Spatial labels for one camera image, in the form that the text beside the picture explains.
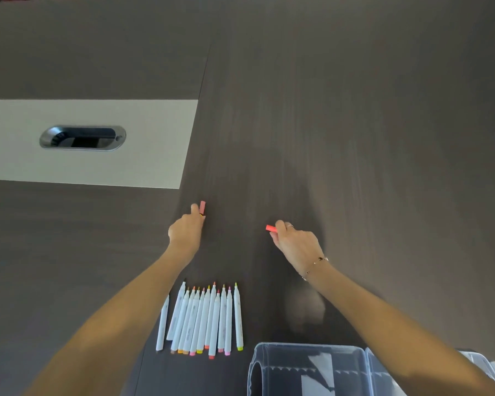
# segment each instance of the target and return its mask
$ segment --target white marker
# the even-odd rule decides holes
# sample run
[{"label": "white marker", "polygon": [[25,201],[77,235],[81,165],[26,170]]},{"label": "white marker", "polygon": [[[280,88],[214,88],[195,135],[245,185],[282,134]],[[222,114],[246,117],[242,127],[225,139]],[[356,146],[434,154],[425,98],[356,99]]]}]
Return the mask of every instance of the white marker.
[{"label": "white marker", "polygon": [[213,306],[213,323],[211,325],[211,341],[209,344],[209,359],[216,355],[216,336],[218,334],[218,317],[220,316],[220,291],[216,293]]},{"label": "white marker", "polygon": [[225,307],[225,345],[224,353],[226,356],[231,354],[231,331],[233,325],[233,295],[231,294],[231,286],[227,291],[227,300]]},{"label": "white marker", "polygon": [[227,293],[225,293],[225,285],[222,287],[222,294],[220,296],[220,320],[218,323],[218,353],[224,352],[225,344],[225,305]]},{"label": "white marker", "polygon": [[235,282],[235,331],[236,331],[236,348],[239,352],[244,350],[244,333],[242,333],[242,311],[240,310],[240,293]]},{"label": "white marker", "polygon": [[191,311],[194,304],[194,295],[196,294],[196,286],[193,286],[191,295],[189,296],[189,304],[187,305],[187,313],[185,314],[185,320],[183,322],[183,327],[181,328],[180,343],[178,344],[178,353],[183,353],[183,346],[185,345],[185,336],[187,336],[187,331],[189,329],[189,320],[191,319]]},{"label": "white marker", "polygon": [[163,303],[161,315],[159,316],[158,340],[156,341],[156,351],[163,350],[163,342],[165,340],[165,326],[167,326],[167,313],[169,312],[169,295]]},{"label": "white marker", "polygon": [[[202,316],[200,320],[200,327],[198,328],[198,339],[196,341],[196,353],[201,354],[204,351],[205,343],[205,331],[207,329],[207,316],[209,315],[209,304],[211,302],[211,286],[207,287],[204,297],[204,307],[202,308]],[[193,346],[191,345],[191,356],[193,355]]]},{"label": "white marker", "polygon": [[167,332],[167,340],[174,339],[174,333],[176,332],[176,324],[178,323],[178,317],[180,315],[180,308],[183,303],[183,296],[185,293],[185,281],[181,284],[180,290],[178,291],[178,297],[176,298],[176,304],[174,305],[174,312],[172,313],[172,318],[170,319],[169,332]]},{"label": "white marker", "polygon": [[187,306],[189,305],[189,288],[185,292],[183,301],[181,302],[180,314],[178,316],[178,324],[176,324],[176,330],[174,331],[174,339],[172,339],[172,345],[170,345],[170,353],[174,354],[178,350],[178,344],[180,343],[180,337],[182,335],[183,322],[185,320]]},{"label": "white marker", "polygon": [[211,343],[211,326],[213,325],[213,303],[216,297],[216,282],[213,282],[213,288],[211,289],[211,298],[209,300],[209,315],[207,316],[207,328],[205,329],[205,348],[209,348]]},{"label": "white marker", "polygon": [[202,302],[204,301],[204,293],[200,293],[200,288],[196,291],[196,296],[192,302],[191,318],[189,319],[189,328],[187,329],[187,334],[185,335],[185,343],[183,345],[183,354],[189,354],[191,350],[191,344],[193,342],[194,332],[196,328],[196,320],[198,319],[198,314],[202,314]]}]

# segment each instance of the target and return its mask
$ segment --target person's left hand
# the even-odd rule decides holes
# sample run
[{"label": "person's left hand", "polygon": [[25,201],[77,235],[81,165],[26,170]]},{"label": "person's left hand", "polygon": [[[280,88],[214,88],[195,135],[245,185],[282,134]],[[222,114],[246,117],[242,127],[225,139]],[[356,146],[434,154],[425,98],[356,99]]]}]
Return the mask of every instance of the person's left hand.
[{"label": "person's left hand", "polygon": [[184,214],[169,228],[169,246],[173,246],[180,252],[194,256],[200,247],[202,226],[205,217],[200,215],[198,205],[191,205],[191,213]]}]

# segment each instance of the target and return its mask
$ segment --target person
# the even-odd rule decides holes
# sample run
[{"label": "person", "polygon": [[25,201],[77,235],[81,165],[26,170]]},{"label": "person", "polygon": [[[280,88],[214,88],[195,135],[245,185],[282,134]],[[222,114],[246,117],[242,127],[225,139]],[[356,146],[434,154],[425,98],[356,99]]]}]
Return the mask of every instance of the person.
[{"label": "person", "polygon": [[[95,312],[53,356],[26,396],[119,395],[179,273],[200,245],[205,217],[191,206],[169,228],[164,254]],[[277,221],[275,245],[346,317],[409,396],[493,395],[495,381],[326,259],[316,236]]]}]

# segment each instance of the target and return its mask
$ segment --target person's right hand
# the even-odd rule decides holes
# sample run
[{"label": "person's right hand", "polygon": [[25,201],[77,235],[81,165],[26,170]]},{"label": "person's right hand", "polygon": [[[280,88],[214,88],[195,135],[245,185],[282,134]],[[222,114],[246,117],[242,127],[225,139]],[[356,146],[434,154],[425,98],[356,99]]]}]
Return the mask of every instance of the person's right hand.
[{"label": "person's right hand", "polygon": [[325,256],[319,241],[313,233],[298,231],[289,222],[278,220],[275,227],[277,233],[270,232],[273,243],[304,278],[314,262]]}]

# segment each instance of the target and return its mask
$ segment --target plastic container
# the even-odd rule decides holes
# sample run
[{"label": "plastic container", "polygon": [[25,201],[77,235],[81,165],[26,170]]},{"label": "plastic container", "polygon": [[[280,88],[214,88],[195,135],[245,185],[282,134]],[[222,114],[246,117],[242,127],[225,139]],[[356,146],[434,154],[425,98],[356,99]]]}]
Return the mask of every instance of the plastic container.
[{"label": "plastic container", "polygon": [[[490,363],[481,353],[460,353],[495,381],[495,362]],[[405,396],[369,348],[259,343],[247,374],[247,396],[252,394],[257,364],[262,373],[262,396],[302,396],[306,383],[310,392],[304,396]]]},{"label": "plastic container", "polygon": [[[319,358],[325,362],[328,359],[331,364],[316,365]],[[247,374],[248,396],[252,391],[251,375],[257,364],[262,371],[262,396],[301,396],[303,376],[321,384],[326,394],[334,391],[336,396],[371,395],[365,351],[360,347],[259,343]],[[329,386],[323,376],[327,370],[333,375],[333,386]]]},{"label": "plastic container", "polygon": [[[370,384],[373,395],[376,396],[405,396],[400,386],[390,376],[382,363],[376,358],[372,351],[366,349],[368,366],[370,368]],[[495,370],[493,365],[481,353],[460,352],[467,357],[473,364],[478,366],[482,371],[495,381]]]}]

